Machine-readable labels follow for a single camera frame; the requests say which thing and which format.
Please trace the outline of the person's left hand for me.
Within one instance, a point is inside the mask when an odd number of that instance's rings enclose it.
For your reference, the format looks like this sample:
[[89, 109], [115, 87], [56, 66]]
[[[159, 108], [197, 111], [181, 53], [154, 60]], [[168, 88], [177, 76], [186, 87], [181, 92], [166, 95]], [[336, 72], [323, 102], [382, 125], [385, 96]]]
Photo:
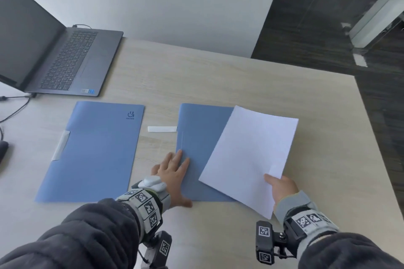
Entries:
[[169, 152], [164, 160], [159, 164], [161, 165], [161, 174], [160, 178], [167, 185], [167, 192], [170, 195], [171, 202], [170, 208], [173, 208], [173, 193], [180, 191], [181, 192], [181, 184], [183, 182], [184, 176], [188, 169], [190, 159], [186, 158], [182, 162], [182, 170], [177, 172], [174, 171], [174, 153]]

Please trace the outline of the white sensor on left hand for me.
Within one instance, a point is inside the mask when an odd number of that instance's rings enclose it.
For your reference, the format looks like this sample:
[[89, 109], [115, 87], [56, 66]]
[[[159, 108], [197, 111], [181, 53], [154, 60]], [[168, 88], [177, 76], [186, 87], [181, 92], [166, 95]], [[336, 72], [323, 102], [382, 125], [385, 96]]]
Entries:
[[158, 175], [145, 177], [144, 180], [137, 184], [137, 187], [144, 190], [151, 190], [156, 193], [164, 192], [167, 189], [166, 183], [163, 182]]

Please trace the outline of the blue folder with logo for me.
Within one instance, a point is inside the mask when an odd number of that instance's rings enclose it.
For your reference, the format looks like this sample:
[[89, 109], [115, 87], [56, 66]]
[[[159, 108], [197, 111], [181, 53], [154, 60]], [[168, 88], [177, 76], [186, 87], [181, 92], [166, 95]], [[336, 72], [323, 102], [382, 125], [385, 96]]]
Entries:
[[144, 105], [79, 101], [35, 201], [97, 202], [127, 192]]

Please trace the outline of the dark grey laptop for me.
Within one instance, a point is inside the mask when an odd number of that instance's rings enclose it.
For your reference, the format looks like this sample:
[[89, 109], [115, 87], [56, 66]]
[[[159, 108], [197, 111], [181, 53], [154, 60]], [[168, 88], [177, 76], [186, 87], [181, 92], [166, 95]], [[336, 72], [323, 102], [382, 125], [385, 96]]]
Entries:
[[34, 0], [0, 0], [0, 83], [97, 97], [124, 32], [66, 27]]

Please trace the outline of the plain blue folder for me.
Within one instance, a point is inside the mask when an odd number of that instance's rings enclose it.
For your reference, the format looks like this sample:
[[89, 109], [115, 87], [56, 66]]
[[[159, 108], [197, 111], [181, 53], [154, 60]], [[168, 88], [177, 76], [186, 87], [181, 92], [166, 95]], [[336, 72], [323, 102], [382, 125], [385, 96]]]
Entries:
[[181, 191], [192, 201], [234, 201], [199, 181], [233, 110], [233, 107], [194, 103], [182, 103], [179, 107], [176, 151], [182, 151], [182, 159], [190, 158]]

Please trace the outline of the person's left forearm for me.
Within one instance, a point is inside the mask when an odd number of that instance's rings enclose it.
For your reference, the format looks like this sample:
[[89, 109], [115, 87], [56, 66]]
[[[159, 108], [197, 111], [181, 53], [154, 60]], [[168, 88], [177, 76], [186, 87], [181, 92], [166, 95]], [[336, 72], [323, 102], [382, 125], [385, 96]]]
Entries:
[[0, 269], [134, 269], [141, 219], [124, 202], [85, 204], [37, 241], [0, 258]]

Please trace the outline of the person's right hand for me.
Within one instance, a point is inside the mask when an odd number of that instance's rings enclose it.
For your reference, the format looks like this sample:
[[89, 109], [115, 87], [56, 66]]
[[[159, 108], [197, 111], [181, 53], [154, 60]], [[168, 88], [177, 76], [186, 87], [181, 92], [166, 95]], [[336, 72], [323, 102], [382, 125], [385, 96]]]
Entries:
[[271, 194], [274, 200], [274, 211], [279, 204], [279, 202], [283, 199], [285, 199], [288, 196], [295, 195], [299, 193], [299, 188], [297, 187], [296, 183], [294, 180], [282, 175], [282, 186], [279, 188], [272, 188], [271, 186]]

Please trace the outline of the person's right forearm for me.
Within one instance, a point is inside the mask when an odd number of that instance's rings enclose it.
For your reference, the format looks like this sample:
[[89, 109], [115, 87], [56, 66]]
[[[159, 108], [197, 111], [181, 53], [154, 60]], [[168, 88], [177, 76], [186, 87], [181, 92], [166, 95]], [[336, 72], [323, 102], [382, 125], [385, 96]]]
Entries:
[[[284, 225], [287, 212], [299, 206], [318, 210], [300, 190], [281, 200], [274, 214]], [[356, 233], [339, 231], [320, 235], [307, 246], [289, 246], [289, 249], [296, 256], [298, 269], [404, 269], [404, 263], [382, 251], [367, 237]]]

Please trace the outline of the grey wristband with markers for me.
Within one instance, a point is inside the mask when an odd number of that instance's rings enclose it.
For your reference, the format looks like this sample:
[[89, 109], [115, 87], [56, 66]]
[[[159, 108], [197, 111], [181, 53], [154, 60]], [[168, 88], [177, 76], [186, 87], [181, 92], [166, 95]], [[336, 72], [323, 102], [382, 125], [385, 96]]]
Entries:
[[322, 212], [308, 206], [289, 210], [284, 219], [284, 230], [289, 245], [298, 248], [307, 246], [320, 235], [338, 233], [339, 228]]
[[134, 188], [119, 196], [116, 201], [129, 205], [141, 223], [141, 233], [154, 233], [162, 222], [162, 214], [170, 207], [170, 195], [165, 183], [154, 187]]

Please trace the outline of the grey left wristband with markers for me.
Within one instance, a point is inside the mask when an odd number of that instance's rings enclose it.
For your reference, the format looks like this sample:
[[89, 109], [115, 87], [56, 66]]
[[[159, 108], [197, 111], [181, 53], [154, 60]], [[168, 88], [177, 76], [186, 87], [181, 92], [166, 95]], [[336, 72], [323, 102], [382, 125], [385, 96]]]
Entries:
[[162, 214], [170, 207], [170, 195], [165, 183], [154, 187], [134, 188], [119, 196], [116, 201], [129, 205], [141, 223], [141, 233], [154, 233], [162, 222]]

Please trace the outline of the grey right wristband with markers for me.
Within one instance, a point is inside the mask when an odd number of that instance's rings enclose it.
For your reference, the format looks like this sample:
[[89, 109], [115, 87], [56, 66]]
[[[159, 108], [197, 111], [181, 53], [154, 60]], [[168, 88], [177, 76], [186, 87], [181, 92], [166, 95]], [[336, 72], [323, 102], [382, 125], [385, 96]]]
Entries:
[[320, 235], [338, 233], [339, 228], [322, 212], [308, 206], [289, 210], [284, 219], [284, 230], [289, 245], [298, 248], [307, 246]]

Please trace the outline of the white paper sheet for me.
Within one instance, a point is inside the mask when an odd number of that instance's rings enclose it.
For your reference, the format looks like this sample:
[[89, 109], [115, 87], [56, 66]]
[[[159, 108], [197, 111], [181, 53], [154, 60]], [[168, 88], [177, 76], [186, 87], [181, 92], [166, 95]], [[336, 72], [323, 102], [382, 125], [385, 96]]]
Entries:
[[270, 219], [275, 203], [264, 175], [282, 176], [298, 122], [235, 106], [199, 181]]

